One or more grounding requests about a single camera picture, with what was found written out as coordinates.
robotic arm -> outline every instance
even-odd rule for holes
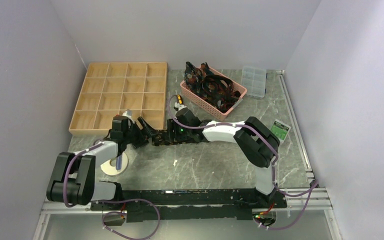
[[[247,159],[254,165],[256,183],[255,188],[261,193],[265,201],[270,202],[276,190],[272,183],[272,166],[270,164],[273,152],[260,140],[255,140],[255,134],[244,127],[231,127],[218,125],[219,122],[211,120],[200,121],[184,104],[180,95],[174,109],[175,116],[183,125],[189,127],[202,127],[214,125],[203,129],[188,129],[181,127],[173,119],[167,120],[167,130],[155,130],[146,121],[139,117],[140,129],[129,113],[117,115],[113,118],[112,129],[108,136],[99,142],[98,147],[87,151],[83,155],[79,152],[61,152],[57,159],[48,184],[46,196],[50,201],[63,202],[64,177],[69,162],[76,156],[70,174],[77,173],[76,177],[68,178],[67,199],[71,204],[87,205],[94,200],[124,200],[120,183],[95,180],[95,168],[104,162],[120,156],[128,144],[140,148],[152,139],[152,145],[175,145],[186,143],[207,143],[223,141],[239,145]],[[257,118],[249,117],[245,121],[232,123],[248,125],[260,133],[264,139],[277,151],[279,139]]]

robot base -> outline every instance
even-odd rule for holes
[[[284,196],[273,191],[263,195],[255,188],[191,189],[191,190],[124,190],[123,200],[146,199],[157,205],[162,220],[236,218],[252,220],[253,209],[286,208]],[[116,211],[122,205],[92,202],[92,211]],[[142,202],[126,204],[127,222],[156,220],[155,209]]]

small white object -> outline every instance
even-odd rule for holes
[[[187,108],[184,104],[179,104],[177,102],[174,103],[174,107],[178,109],[177,112],[184,108]]]
[[[121,169],[117,170],[115,166],[112,166],[111,163],[117,161],[116,159],[110,159],[100,165],[100,169],[102,172],[109,176],[117,176],[122,174],[129,165],[129,159],[125,152],[121,154]]]

white plastic piece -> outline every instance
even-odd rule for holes
[[[104,144],[94,150],[86,149],[84,155],[93,155],[96,156],[95,164],[100,166],[106,161],[117,157],[118,154],[118,145],[113,141],[104,141]]]
[[[223,141],[228,143],[234,143],[236,144],[235,139],[233,138],[237,131],[240,130],[240,128],[232,127],[228,125],[217,125],[219,122],[217,121],[210,121],[207,125],[216,125],[213,127],[205,128],[202,131],[202,134],[209,142],[214,141]],[[244,121],[235,122],[233,123],[235,125],[243,125],[245,124]]]
[[[127,154],[123,152],[121,154],[121,169],[117,170],[115,166],[112,166],[111,163],[117,161],[116,159],[110,159],[100,165],[100,169],[102,172],[109,176],[117,176],[122,174],[129,165],[129,159],[127,158]]]
[[[179,104],[177,102],[174,103],[174,107],[178,109],[177,111],[180,111],[180,110],[186,108],[186,106],[184,104]]]
[[[95,181],[95,188],[93,190],[93,195],[91,201],[98,200],[111,200],[114,198],[116,193],[116,185],[112,182],[106,181]]]
[[[257,167],[255,169],[255,188],[262,194],[269,195],[275,187],[272,183],[272,166]]]

white round base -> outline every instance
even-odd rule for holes
[[[104,163],[102,163],[100,165],[100,169],[102,170],[102,172],[106,175],[109,175],[109,176],[116,176],[116,175],[119,175],[119,174],[122,174],[126,169],[127,169],[127,166],[129,165],[129,159],[127,158],[127,155],[125,152],[123,152],[121,154],[121,169],[120,170],[117,170],[116,169],[116,166],[115,166],[115,162],[117,161],[117,159],[110,159]]]

